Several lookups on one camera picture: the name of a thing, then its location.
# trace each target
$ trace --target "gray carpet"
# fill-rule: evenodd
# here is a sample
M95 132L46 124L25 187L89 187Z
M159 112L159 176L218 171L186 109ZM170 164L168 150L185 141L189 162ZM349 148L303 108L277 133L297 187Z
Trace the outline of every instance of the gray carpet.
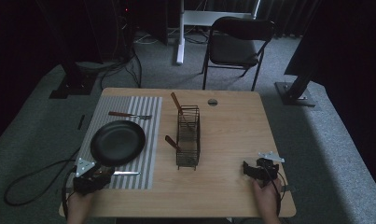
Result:
M203 40L201 36L191 38ZM143 39L140 42L152 41ZM135 44L142 64L142 87L199 90L202 75L198 73L202 69L205 45L187 42L184 63L176 65L177 45L174 39L170 42L168 46L160 42ZM299 39L290 37L273 39L267 48L256 88L262 97L279 153L285 158L285 173L298 211L287 221L376 223L376 185L325 89L315 83L309 85L308 91L316 102L316 107L310 108L283 105L274 88L274 82L294 81L295 77L284 76L284 71L298 44ZM93 63L81 65L98 67ZM138 68L136 60L133 60L133 67L127 65L127 69L136 74L139 74ZM254 69L243 78L238 78L240 73L210 69L207 89L250 91ZM45 75L0 138L0 223L64 223L58 208L66 171L33 203L13 207L3 202L4 192L13 180L55 161L68 159L82 143L85 127L101 94L100 79L97 79L91 95L50 100L51 92L58 88L63 76L60 66ZM125 69L108 73L103 86L136 87ZM85 119L78 129L82 115ZM33 198L61 167L58 165L16 185L9 199L23 202ZM234 220L236 223L243 221L241 218ZM113 218L90 218L89 223L114 221ZM142 221L125 219L124 223ZM244 223L261 221L254 218Z

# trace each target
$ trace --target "human hand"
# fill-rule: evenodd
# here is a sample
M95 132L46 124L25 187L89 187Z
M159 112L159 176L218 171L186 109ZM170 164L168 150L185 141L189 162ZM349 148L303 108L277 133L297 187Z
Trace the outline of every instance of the human hand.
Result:
M94 193L82 195L73 193L68 199L67 224L82 224L85 222L91 210L91 201Z
M276 178L274 181L278 192L281 191L281 180ZM272 182L269 182L263 188L260 187L256 179L252 179L252 186L254 188L254 196L257 202L258 211L263 221L266 224L279 224L280 219L277 215L277 201L279 194L275 191Z

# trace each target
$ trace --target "gray striped cloth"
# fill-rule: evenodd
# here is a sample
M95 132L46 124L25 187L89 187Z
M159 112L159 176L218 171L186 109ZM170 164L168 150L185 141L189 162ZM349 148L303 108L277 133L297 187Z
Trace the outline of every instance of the gray striped cloth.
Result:
M95 161L91 156L91 139L106 123L115 120L131 120L142 127L146 134L146 144L143 151L133 161L116 167L117 171L141 172L134 176L112 176L111 183L106 189L151 189L153 169L155 165L157 139L160 125L161 97L149 96L102 96L94 111L91 124L77 155L86 161ZM109 116L109 111L117 111L134 115L152 115L152 119L123 118Z

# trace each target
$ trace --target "knife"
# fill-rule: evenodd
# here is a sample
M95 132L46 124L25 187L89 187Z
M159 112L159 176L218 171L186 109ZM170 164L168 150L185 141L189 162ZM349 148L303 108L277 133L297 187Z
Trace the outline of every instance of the knife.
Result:
M95 175L110 175L108 172L98 171L94 173ZM115 171L112 175L140 175L141 172L134 171Z
M113 175L140 175L141 172L133 172L133 171L115 171Z

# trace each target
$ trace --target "wire basket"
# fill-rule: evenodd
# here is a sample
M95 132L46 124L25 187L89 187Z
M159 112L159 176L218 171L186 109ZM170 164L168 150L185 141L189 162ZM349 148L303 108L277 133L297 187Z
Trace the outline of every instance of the wire basket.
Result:
M196 105L181 105L178 112L178 132L176 143L181 150L176 152L176 165L178 169L194 167L200 159L200 110Z

